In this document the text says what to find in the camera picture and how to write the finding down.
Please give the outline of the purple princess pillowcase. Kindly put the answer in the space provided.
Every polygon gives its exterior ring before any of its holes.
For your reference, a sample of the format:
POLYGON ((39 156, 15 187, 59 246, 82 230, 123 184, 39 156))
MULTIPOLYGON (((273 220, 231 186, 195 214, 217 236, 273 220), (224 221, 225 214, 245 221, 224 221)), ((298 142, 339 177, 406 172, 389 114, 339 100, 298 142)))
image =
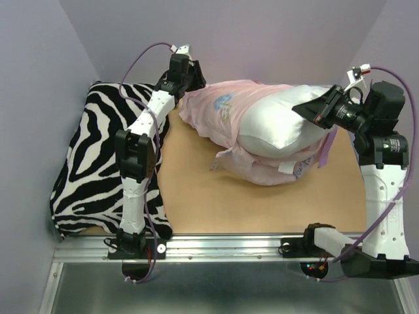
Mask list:
POLYGON ((337 128, 318 143, 286 158, 266 158, 249 153, 238 143, 243 114, 258 100, 292 87, 288 84, 269 85, 252 80, 230 80, 209 84, 201 90, 187 92, 181 100, 179 115, 201 137, 210 139, 223 149, 210 166, 222 168, 240 178, 261 186, 292 183, 313 165, 323 167, 337 128))

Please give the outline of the white pillow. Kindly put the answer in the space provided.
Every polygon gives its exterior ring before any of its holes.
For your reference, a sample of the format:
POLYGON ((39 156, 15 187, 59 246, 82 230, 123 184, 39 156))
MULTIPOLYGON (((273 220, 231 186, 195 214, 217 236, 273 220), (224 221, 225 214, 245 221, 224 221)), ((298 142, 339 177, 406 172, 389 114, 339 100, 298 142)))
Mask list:
POLYGON ((328 90, 328 86, 292 86, 258 100, 241 118, 238 143, 249 153, 266 158, 286 158, 318 143, 331 130, 312 124, 292 108, 328 90))

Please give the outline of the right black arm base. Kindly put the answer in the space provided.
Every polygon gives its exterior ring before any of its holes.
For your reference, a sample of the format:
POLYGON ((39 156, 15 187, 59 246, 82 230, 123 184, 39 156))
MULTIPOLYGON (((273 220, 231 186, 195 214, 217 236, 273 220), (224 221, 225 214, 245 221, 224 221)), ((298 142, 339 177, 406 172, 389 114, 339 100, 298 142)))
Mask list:
POLYGON ((324 249, 306 245, 302 237, 281 238, 278 253, 286 261, 300 259, 300 271, 287 270, 318 283, 336 283, 344 277, 328 277, 330 255, 324 249))

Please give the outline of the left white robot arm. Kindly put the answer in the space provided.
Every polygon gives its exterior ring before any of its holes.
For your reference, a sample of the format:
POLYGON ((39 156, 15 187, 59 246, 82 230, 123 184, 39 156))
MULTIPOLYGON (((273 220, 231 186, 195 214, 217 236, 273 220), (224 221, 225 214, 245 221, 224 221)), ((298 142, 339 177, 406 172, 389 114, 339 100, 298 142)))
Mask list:
POLYGON ((188 52, 176 52, 171 55, 169 69, 156 84, 147 105, 134 97, 122 96, 143 107, 132 124, 115 134, 115 156, 123 186, 117 249, 132 258, 145 252, 143 214, 148 211, 145 197, 158 162, 160 126, 186 92, 205 85, 199 61, 193 60, 188 52))

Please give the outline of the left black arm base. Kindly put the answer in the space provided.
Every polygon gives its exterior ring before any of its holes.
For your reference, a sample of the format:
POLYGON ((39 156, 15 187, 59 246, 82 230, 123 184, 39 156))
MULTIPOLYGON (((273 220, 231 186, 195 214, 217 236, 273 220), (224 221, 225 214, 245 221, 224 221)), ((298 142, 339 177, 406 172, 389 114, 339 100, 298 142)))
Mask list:
POLYGON ((166 258, 165 239, 146 237, 142 248, 120 244, 117 239, 110 237, 103 242, 108 248, 107 258, 122 262, 122 274, 127 281, 138 282, 150 277, 150 270, 156 261, 166 258))

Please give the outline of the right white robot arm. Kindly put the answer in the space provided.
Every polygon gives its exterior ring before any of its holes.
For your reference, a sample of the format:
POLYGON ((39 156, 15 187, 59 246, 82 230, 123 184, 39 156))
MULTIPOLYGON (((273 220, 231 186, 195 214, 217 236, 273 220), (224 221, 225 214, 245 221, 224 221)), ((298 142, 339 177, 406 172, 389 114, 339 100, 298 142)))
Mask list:
POLYGON ((405 104, 402 88, 386 81, 371 85, 361 103, 349 91, 330 90, 292 110, 323 129, 338 126, 354 135, 366 197, 367 230, 357 239, 329 224, 313 223, 289 244, 284 256, 317 257, 339 262, 346 277, 398 279, 418 275, 404 236, 403 197, 408 180, 409 143, 394 128, 405 104))

